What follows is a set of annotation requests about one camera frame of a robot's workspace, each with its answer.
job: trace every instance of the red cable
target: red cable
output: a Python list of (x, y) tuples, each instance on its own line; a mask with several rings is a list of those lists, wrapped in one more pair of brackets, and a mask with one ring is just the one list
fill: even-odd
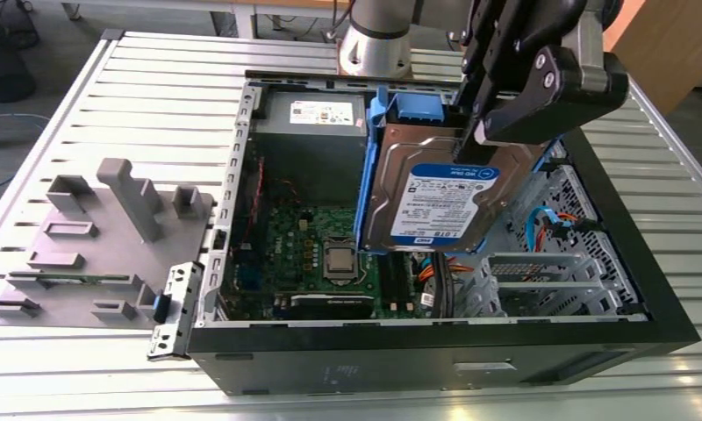
[(250, 230), (253, 228), (253, 220), (255, 217), (255, 212), (258, 211), (258, 205), (261, 204), (261, 193), (262, 193), (262, 181), (265, 176), (265, 158), (261, 158), (261, 168), (258, 170), (261, 172), (261, 178), (258, 179), (258, 191), (255, 192), (255, 197), (253, 199), (253, 207), (250, 209), (250, 219), (247, 221), (247, 230), (245, 230), (245, 237), (242, 237), (242, 243), (247, 241), (247, 237), (250, 237)]

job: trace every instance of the case label sticker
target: case label sticker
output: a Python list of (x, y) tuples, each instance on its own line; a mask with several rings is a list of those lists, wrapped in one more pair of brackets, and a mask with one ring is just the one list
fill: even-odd
[(290, 123), (294, 125), (354, 125), (354, 104), (294, 101)]
[(456, 242), (480, 211), (474, 197), (494, 186), (498, 176), (493, 167), (416, 165), (395, 214), (395, 239), (424, 246)]
[(422, 294), (422, 305), (428, 307), (434, 307), (434, 295), (428, 294), (426, 292)]

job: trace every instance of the metal bracket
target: metal bracket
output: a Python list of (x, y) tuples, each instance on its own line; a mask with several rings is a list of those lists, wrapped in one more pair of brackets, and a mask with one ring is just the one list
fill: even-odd
[(163, 319), (164, 323), (154, 329), (147, 353), (150, 361), (190, 360), (187, 342), (203, 271), (204, 267), (196, 261), (172, 266), (170, 270), (164, 292), (154, 304), (155, 319)]

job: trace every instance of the screw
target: screw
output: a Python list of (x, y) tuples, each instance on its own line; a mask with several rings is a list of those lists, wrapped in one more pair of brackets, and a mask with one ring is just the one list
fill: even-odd
[(546, 76), (544, 76), (544, 87), (552, 88), (552, 85), (554, 85), (554, 72), (549, 72)]
[(541, 70), (545, 64), (546, 64), (546, 56), (541, 54), (537, 57), (537, 69)]

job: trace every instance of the floor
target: floor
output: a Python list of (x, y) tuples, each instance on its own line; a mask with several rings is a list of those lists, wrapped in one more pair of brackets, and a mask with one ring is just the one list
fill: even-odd
[[(71, 22), (62, 6), (56, 3), (35, 2), (34, 22), (43, 37), (42, 44), (23, 52), (27, 65), (39, 82), (34, 96), (19, 103), (0, 104), (1, 113), (32, 113), (51, 117), (70, 88), (76, 74), (88, 59), (107, 28), (131, 31), (214, 35), (209, 13), (202, 11), (171, 11), (84, 5), (80, 9), (83, 20)], [(271, 21), (259, 17), (262, 38), (322, 42), (322, 30), (330, 27), (329, 19), (297, 18), (282, 23), (286, 29), (271, 30)], [(233, 20), (223, 26), (226, 32), (235, 32)], [(429, 28), (413, 29), (413, 46), (417, 48), (448, 49), (442, 31)], [(669, 116), (669, 121), (685, 140), (692, 153), (702, 164), (702, 99), (693, 93)], [(42, 131), (36, 125), (44, 122), (36, 118), (0, 118), (0, 182), (18, 170)], [(5, 187), (0, 187), (0, 196)]]

